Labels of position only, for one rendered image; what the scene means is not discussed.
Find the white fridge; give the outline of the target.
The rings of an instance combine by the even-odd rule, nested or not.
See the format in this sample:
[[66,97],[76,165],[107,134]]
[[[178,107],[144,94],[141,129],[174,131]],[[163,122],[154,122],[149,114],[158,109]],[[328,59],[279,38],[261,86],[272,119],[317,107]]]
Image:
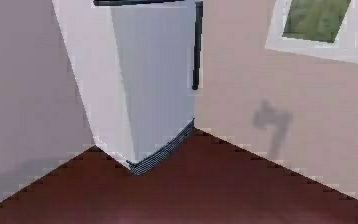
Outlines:
[[51,0],[95,146],[134,175],[195,128],[196,0]]

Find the white framed window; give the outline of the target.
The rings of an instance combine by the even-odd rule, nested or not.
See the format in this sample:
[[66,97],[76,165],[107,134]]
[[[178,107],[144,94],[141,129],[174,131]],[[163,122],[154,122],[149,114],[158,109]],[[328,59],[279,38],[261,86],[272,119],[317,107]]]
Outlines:
[[265,47],[358,64],[358,0],[276,0]]

